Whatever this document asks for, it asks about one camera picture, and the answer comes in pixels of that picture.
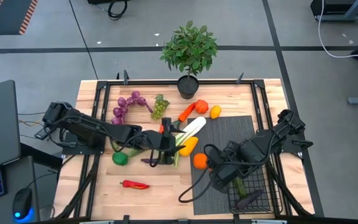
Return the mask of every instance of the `wire basket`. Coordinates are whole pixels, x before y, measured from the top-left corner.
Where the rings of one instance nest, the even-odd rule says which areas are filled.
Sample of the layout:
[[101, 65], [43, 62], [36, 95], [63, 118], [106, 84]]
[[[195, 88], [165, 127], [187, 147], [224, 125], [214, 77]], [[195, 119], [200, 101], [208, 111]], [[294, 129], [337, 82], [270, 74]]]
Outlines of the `wire basket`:
[[240, 200], [237, 189], [231, 182], [229, 184], [229, 208], [233, 214], [245, 213], [281, 213], [282, 204], [280, 200], [280, 192], [276, 182], [270, 178], [265, 166], [256, 168], [247, 178], [243, 179], [243, 184], [247, 195], [256, 190], [263, 190], [263, 194], [257, 197], [246, 208], [239, 210], [236, 203]]

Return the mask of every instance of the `wooden table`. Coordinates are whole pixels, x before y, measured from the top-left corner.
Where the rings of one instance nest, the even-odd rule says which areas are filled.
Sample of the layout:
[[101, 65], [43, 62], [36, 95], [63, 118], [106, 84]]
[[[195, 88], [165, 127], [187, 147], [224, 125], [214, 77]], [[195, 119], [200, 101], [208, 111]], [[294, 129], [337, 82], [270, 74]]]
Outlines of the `wooden table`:
[[[277, 122], [277, 114], [287, 108], [285, 96], [280, 79], [265, 79], [270, 111], [273, 123]], [[78, 92], [76, 109], [85, 114], [91, 114], [96, 92], [96, 80], [82, 81]], [[171, 104], [165, 116], [177, 118], [178, 115], [192, 102], [202, 99], [210, 105], [222, 107], [221, 116], [250, 115], [257, 130], [257, 119], [250, 87], [244, 85], [200, 85], [200, 88], [191, 100], [180, 98], [175, 85], [158, 86], [114, 86], [110, 89], [109, 104], [106, 121], [113, 117], [112, 109], [117, 106], [120, 96], [127, 98], [133, 90], [140, 91], [148, 103], [154, 105], [154, 97], [164, 94], [164, 98]], [[260, 91], [259, 104], [262, 104]], [[101, 92], [99, 105], [103, 104], [104, 90]], [[101, 106], [98, 107], [97, 118], [101, 116]], [[199, 116], [192, 113], [191, 118]], [[264, 127], [267, 128], [265, 113], [262, 110]], [[150, 113], [141, 106], [133, 106], [126, 117], [126, 124], [141, 125], [144, 130], [158, 131], [159, 121], [150, 119]], [[92, 220], [122, 220], [124, 215], [130, 215], [131, 220], [176, 220], [176, 219], [233, 219], [232, 214], [194, 215], [193, 203], [180, 203], [178, 196], [191, 185], [190, 158], [182, 157], [179, 166], [157, 166], [151, 168], [148, 164], [132, 159], [126, 166], [117, 166], [112, 162], [113, 150], [106, 144], [105, 153], [100, 158]], [[313, 205], [306, 183], [305, 172], [301, 160], [292, 154], [280, 155], [283, 172], [288, 188], [302, 206], [313, 213]], [[59, 214], [77, 191], [80, 179], [83, 156], [75, 156], [61, 170], [57, 186], [54, 206]], [[140, 190], [125, 189], [119, 183], [124, 179], [148, 183], [151, 186], [147, 193]], [[186, 198], [192, 198], [191, 191]], [[85, 215], [88, 192], [85, 192], [80, 216]], [[248, 214], [240, 218], [273, 218], [273, 214]]]

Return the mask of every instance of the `floor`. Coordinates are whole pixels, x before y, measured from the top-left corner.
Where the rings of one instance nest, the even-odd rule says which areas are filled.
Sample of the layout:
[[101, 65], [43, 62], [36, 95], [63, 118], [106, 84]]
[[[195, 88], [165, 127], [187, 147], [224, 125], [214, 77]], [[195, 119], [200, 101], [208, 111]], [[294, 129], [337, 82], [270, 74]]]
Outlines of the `floor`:
[[[158, 60], [156, 46], [189, 20], [206, 24], [222, 49], [200, 78], [242, 72], [244, 78], [281, 78], [314, 142], [309, 156], [324, 215], [358, 219], [358, 106], [347, 104], [348, 96], [358, 96], [358, 61], [322, 51], [310, 0], [130, 0], [119, 21], [100, 9], [107, 4], [71, 1], [100, 79], [114, 79], [124, 69], [131, 79], [178, 78], [180, 72]], [[339, 50], [332, 54], [347, 55], [358, 46], [358, 24], [325, 23], [321, 33]], [[95, 79], [84, 47], [68, 0], [39, 0], [24, 35], [0, 35], [0, 82], [15, 80], [20, 113], [45, 111], [51, 101], [75, 103], [80, 81]], [[32, 136], [40, 128], [20, 129]], [[50, 142], [22, 142], [59, 156]], [[40, 181], [40, 206], [47, 208], [55, 186]]]

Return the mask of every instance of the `black desk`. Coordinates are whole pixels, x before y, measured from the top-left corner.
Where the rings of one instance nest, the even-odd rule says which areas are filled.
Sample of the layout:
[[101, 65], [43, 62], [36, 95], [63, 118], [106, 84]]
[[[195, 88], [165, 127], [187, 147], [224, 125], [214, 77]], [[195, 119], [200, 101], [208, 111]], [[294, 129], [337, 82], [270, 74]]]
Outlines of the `black desk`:
[[31, 156], [23, 157], [4, 166], [7, 194], [0, 197], [0, 224], [35, 222], [40, 220], [38, 193], [35, 182], [30, 185], [32, 191], [32, 214], [29, 219], [15, 222], [12, 215], [12, 202], [16, 192], [35, 180], [34, 162]]

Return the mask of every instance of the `computer mouse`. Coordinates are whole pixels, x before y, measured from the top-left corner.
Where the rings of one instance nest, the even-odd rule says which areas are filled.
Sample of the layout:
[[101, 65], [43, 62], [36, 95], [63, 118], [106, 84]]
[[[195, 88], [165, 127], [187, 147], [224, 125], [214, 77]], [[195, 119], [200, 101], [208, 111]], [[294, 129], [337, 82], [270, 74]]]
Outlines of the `computer mouse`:
[[21, 220], [29, 214], [31, 208], [31, 199], [31, 189], [24, 188], [16, 193], [12, 205], [12, 213], [15, 219]]

